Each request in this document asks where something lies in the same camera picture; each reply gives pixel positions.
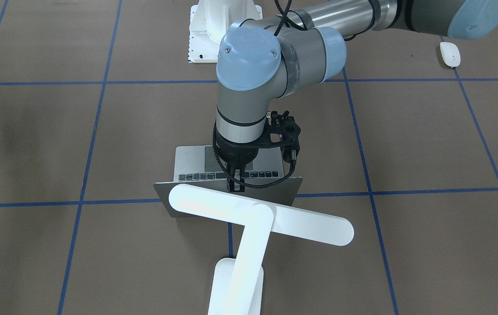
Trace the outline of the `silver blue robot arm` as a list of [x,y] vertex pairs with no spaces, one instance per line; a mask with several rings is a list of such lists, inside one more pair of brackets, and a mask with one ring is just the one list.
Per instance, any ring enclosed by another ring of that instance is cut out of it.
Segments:
[[[269,112],[275,98],[339,74],[346,42],[371,31],[412,32],[477,40],[498,25],[498,0],[331,0],[278,15],[231,24],[219,44],[219,82],[212,147],[229,192],[264,189],[296,168],[299,126],[289,112]],[[278,147],[289,172],[267,184],[243,179],[261,149]]]

